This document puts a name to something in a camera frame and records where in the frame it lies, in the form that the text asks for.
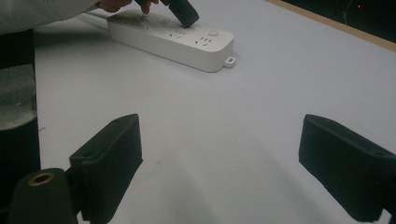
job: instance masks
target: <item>table surface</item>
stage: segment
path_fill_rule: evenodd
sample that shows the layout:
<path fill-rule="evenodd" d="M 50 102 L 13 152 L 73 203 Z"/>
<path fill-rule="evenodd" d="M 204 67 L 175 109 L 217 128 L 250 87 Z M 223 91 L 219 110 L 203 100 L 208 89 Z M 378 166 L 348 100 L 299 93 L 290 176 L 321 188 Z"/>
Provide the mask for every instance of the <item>table surface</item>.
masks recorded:
<path fill-rule="evenodd" d="M 396 53 L 262 0 L 191 3 L 199 23 L 234 34 L 234 68 L 205 73 L 125 46 L 89 15 L 35 30 L 43 168 L 67 169 L 136 113 L 144 162 L 111 223 L 358 223 L 298 162 L 303 119 L 334 119 L 396 153 Z"/>

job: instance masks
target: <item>sleeve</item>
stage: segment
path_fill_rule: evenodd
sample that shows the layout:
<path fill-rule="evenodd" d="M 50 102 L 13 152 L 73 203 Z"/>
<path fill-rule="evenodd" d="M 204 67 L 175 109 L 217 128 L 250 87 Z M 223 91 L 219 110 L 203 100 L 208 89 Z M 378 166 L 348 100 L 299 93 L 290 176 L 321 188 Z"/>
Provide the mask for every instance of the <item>sleeve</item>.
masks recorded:
<path fill-rule="evenodd" d="M 99 0 L 0 0 L 0 35 L 63 21 L 94 7 Z"/>

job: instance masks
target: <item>white power strip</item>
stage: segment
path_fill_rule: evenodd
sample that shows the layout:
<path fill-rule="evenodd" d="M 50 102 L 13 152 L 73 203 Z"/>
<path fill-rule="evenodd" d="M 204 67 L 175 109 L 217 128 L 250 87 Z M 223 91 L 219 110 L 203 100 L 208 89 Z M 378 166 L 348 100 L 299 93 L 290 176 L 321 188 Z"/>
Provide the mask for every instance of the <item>white power strip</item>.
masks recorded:
<path fill-rule="evenodd" d="M 183 28 L 174 19 L 137 9 L 107 18 L 112 39 L 206 72 L 233 67 L 233 35 L 194 24 Z"/>

